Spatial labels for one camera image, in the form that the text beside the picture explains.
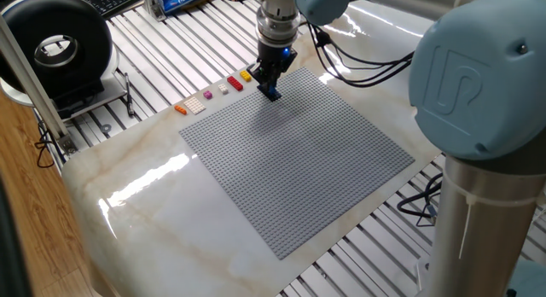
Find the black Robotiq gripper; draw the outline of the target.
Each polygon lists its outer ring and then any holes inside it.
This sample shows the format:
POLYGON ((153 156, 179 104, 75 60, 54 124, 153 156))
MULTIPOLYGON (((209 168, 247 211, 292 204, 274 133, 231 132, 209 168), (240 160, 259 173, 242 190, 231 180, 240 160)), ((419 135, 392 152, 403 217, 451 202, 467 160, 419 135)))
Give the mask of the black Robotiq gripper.
POLYGON ((277 81, 293 64, 297 51, 291 45, 273 47, 258 42, 258 62, 249 65, 246 71, 258 82, 260 91, 276 92, 277 81))

